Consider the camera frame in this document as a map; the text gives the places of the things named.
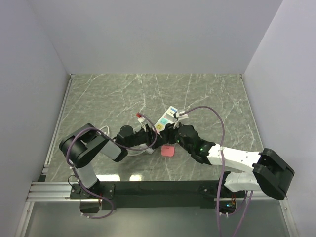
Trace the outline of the white power strip colourful sockets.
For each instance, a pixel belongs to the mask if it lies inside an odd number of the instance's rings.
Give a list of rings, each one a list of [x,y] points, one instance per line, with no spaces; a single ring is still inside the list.
[[[160,135],[160,132],[164,130],[166,124],[174,124],[177,120],[174,118],[173,114],[177,111],[173,106],[170,106],[166,112],[161,116],[161,118],[155,123],[155,128],[157,133]],[[144,151],[141,151],[141,153],[147,152],[148,154],[152,154],[154,152],[153,149],[148,148]]]

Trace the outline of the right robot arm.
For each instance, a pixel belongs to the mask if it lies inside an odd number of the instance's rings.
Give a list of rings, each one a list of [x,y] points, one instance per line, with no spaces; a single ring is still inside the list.
[[[217,193],[222,197],[239,191],[262,191],[276,200],[287,196],[295,172],[272,149],[250,152],[222,147],[201,139],[192,125],[167,124],[159,135],[163,143],[177,143],[198,163],[238,170],[237,173],[225,172],[222,182],[217,184]]]

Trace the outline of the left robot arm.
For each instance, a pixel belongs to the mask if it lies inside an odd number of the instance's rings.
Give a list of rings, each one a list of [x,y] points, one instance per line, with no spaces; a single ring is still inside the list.
[[[59,149],[66,157],[66,162],[75,170],[82,183],[81,192],[87,198],[94,198],[99,192],[99,179],[91,165],[97,154],[103,153],[114,162],[120,162],[128,155],[128,150],[145,144],[153,148],[159,140],[159,134],[147,124],[135,132],[125,125],[113,139],[88,123],[64,138]]]

